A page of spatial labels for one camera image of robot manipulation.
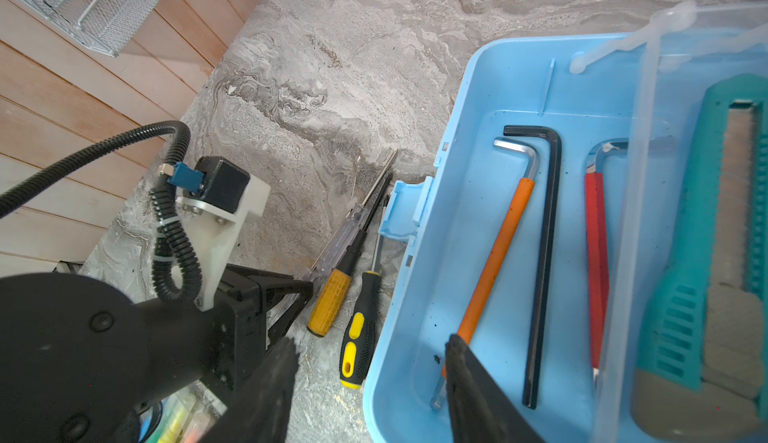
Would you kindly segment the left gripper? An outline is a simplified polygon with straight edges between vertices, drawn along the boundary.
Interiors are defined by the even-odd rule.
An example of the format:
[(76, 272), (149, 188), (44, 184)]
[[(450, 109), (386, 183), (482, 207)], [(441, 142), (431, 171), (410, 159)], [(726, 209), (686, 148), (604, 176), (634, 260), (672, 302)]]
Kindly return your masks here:
[(229, 264), (212, 309), (158, 298), (137, 305), (148, 329), (143, 395), (171, 395), (199, 380), (237, 395), (313, 296), (313, 283)]

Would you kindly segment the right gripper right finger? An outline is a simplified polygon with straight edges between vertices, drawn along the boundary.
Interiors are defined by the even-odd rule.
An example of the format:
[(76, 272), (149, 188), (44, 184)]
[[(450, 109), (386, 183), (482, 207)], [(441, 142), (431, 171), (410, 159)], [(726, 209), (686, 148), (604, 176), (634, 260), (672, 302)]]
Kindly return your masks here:
[(446, 370), (455, 442), (543, 442), (456, 334), (446, 344)]

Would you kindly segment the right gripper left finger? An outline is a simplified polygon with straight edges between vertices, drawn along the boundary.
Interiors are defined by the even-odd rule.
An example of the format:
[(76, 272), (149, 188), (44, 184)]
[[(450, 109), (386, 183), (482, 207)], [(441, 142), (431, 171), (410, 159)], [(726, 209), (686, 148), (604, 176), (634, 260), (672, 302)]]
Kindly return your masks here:
[(281, 339), (201, 442), (285, 442), (299, 352), (291, 338)]

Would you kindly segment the black hex key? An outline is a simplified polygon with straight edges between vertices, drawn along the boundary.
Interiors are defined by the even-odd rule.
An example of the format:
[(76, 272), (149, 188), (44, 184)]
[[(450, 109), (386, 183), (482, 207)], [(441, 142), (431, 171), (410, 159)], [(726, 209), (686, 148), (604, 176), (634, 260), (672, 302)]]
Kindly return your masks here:
[(526, 359), (525, 381), (522, 393), (522, 404), (529, 409), (535, 410), (538, 404), (547, 302), (555, 245), (556, 218), (562, 164), (562, 140), (555, 130), (542, 126), (507, 125), (504, 127), (504, 135), (538, 138), (545, 140), (549, 145), (545, 203)]

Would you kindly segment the black yellow stubby screwdriver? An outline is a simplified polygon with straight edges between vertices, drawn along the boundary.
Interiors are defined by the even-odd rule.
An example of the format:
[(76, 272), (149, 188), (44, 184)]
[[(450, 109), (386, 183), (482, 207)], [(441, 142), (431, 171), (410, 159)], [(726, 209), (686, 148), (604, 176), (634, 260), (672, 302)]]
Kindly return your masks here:
[(342, 340), (340, 381), (343, 386), (352, 389), (362, 386), (375, 352), (382, 244), (383, 237), (378, 234), (371, 269), (362, 274), (361, 290)]

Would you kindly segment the small yellow screwdriver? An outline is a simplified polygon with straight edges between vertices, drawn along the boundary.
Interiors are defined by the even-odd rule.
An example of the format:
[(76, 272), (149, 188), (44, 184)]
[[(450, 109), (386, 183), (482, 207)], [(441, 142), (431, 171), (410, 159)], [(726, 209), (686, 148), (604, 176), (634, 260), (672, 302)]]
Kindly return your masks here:
[(384, 186), (375, 193), (373, 200), (369, 202), (370, 214), (364, 219), (361, 228), (346, 248), (339, 263), (325, 279), (307, 324), (307, 329), (311, 334), (318, 337), (326, 336), (336, 321), (351, 285), (353, 270), (362, 253), (372, 218), (386, 194), (392, 177), (393, 172), (390, 170), (383, 181)]

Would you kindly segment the blue plastic tool box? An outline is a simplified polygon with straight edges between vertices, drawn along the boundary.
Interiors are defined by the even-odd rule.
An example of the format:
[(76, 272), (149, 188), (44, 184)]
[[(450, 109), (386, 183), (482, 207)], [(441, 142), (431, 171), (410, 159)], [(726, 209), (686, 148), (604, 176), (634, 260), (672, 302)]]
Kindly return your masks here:
[[(453, 442), (446, 344), (456, 334), (527, 166), (497, 149), (508, 137), (538, 150), (535, 187), (470, 349), (543, 442), (668, 442), (631, 415), (646, 307), (669, 263), (689, 150), (706, 91), (750, 73), (767, 81), (765, 3), (657, 12), (625, 34), (502, 39), (470, 59), (435, 161), (420, 184), (398, 182), (380, 232), (406, 243), (394, 296), (365, 383), (376, 442)], [(747, 108), (728, 115), (722, 156), (726, 217), (714, 277), (742, 280), (750, 207)], [(562, 140), (554, 254), (538, 404), (522, 404), (549, 145), (505, 136), (542, 126)], [(604, 163), (610, 294), (593, 381), (584, 177), (589, 151), (627, 138)]]

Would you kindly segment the teal handled tool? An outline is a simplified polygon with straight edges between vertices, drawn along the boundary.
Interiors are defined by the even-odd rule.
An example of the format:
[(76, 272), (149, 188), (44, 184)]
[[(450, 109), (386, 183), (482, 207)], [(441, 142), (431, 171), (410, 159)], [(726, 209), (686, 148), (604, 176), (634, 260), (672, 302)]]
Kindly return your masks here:
[[(752, 110), (742, 280), (714, 277), (722, 156), (732, 108)], [(767, 81), (750, 73), (705, 93), (669, 263), (640, 331), (631, 415), (668, 442), (734, 442), (767, 426)]]

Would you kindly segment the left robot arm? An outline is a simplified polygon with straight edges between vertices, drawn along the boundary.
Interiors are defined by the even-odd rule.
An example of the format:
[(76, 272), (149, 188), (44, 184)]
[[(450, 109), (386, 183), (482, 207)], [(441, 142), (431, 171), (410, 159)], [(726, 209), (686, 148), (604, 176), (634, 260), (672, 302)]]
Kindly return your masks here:
[(1, 438), (137, 442), (140, 417), (203, 383), (225, 406), (207, 442), (286, 439), (299, 354), (289, 327), (309, 281), (230, 263), (269, 186), (222, 157), (184, 158), (189, 128), (164, 121), (93, 144), (5, 192), (10, 215), (80, 168), (157, 136), (169, 146), (149, 195), (156, 218), (152, 299), (136, 303), (81, 274), (1, 281)]

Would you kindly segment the highlighter pen pack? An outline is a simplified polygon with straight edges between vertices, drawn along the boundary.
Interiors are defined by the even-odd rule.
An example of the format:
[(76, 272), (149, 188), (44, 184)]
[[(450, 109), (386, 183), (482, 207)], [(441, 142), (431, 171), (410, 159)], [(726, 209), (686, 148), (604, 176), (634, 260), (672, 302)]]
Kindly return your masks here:
[(192, 383), (139, 416), (138, 441), (199, 442), (226, 410), (202, 383)]

